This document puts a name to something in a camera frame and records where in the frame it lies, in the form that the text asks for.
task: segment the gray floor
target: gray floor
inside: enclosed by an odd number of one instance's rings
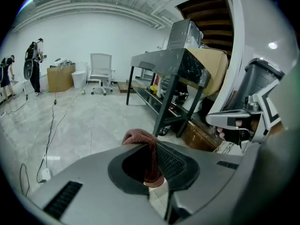
[[[163,218],[168,205],[169,188],[165,180],[163,185],[149,189],[149,202],[154,207],[156,212]]]
[[[129,129],[142,128],[150,133],[153,130],[156,117],[137,94],[130,95],[129,105],[126,106],[126,94],[119,93],[117,85],[113,87],[113,93],[108,91],[106,96],[91,95],[92,87],[93,84],[89,84],[86,94],[76,98],[57,128],[47,153],[47,167],[53,175],[82,157],[120,146],[124,134]],[[57,105],[53,107],[54,123],[51,137],[66,108],[78,93],[79,89],[71,88],[56,94]],[[40,186],[36,181],[36,174],[48,141],[53,101],[53,93],[44,92],[39,97],[32,93],[19,111],[4,114],[0,118],[1,132],[9,142],[7,146],[0,146],[1,162],[9,181],[17,190],[20,190],[20,166],[22,163],[26,164],[30,182],[29,197]],[[5,106],[1,105],[0,113],[15,110],[24,102],[23,93],[15,100],[11,99]],[[184,145],[171,131],[159,139]],[[22,184],[26,191],[27,180],[24,171]]]

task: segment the electrical outlet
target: electrical outlet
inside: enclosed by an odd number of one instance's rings
[[[46,168],[42,171],[42,179],[46,181],[51,179],[51,171],[49,168]]]

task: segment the wooden pallet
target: wooden pallet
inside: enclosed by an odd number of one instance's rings
[[[118,82],[118,87],[119,87],[119,90],[120,90],[120,93],[127,93],[127,90],[128,90],[128,83],[129,81],[126,80],[126,82]],[[141,85],[139,83],[137,83],[136,81],[132,81],[131,82],[131,90],[130,90],[130,93],[136,93],[133,88],[143,88],[145,89],[146,86],[145,85]]]

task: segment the black vent grille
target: black vent grille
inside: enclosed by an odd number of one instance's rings
[[[237,168],[239,167],[238,164],[230,163],[230,162],[226,162],[226,161],[222,161],[222,160],[218,161],[217,165],[220,165],[220,166],[223,166],[223,167],[228,167],[228,168],[231,168],[231,169],[234,169],[234,170],[237,170]]]
[[[59,220],[81,187],[81,183],[72,181],[68,182],[67,185],[44,208],[44,211]]]
[[[165,179],[171,179],[183,172],[185,166],[182,160],[175,157],[172,153],[161,146],[156,146],[156,151],[157,164]]]

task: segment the black table leg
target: black table leg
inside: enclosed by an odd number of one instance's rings
[[[163,103],[161,105],[158,117],[157,117],[155,125],[154,125],[153,135],[155,137],[158,136],[160,129],[164,126],[164,120],[165,120],[166,114],[169,110],[169,106],[171,104],[173,95],[175,93],[178,80],[179,80],[178,76],[171,75]]]
[[[188,123],[188,120],[189,120],[190,117],[193,115],[193,112],[194,112],[194,110],[195,110],[195,108],[196,108],[196,106],[197,106],[197,103],[199,102],[199,99],[200,99],[200,97],[201,97],[201,95],[202,95],[202,93],[203,93],[203,90],[204,90],[204,88],[202,88],[202,87],[200,87],[200,88],[198,89],[198,91],[197,91],[197,93],[196,93],[196,96],[195,96],[195,99],[194,99],[194,101],[193,101],[193,103],[192,103],[192,105],[191,105],[191,108],[189,109],[189,111],[188,111],[188,113],[187,113],[187,117],[188,117],[188,118],[187,118],[186,120],[183,121],[183,124],[181,125],[181,127],[180,127],[178,133],[176,134],[176,137],[180,137],[180,136],[181,136],[183,130],[185,129],[185,127],[186,127],[186,125],[187,125],[187,123]]]
[[[131,66],[130,77],[129,77],[129,83],[128,83],[128,89],[127,89],[126,105],[128,105],[128,102],[129,102],[129,95],[130,95],[131,82],[132,82],[132,75],[133,75],[133,70],[134,70],[134,68],[135,68],[135,67]]]
[[[152,85],[153,85],[153,83],[154,83],[154,80],[155,80],[155,76],[156,76],[156,73],[153,73],[153,76],[152,76],[152,80],[151,80],[150,86],[152,86]]]

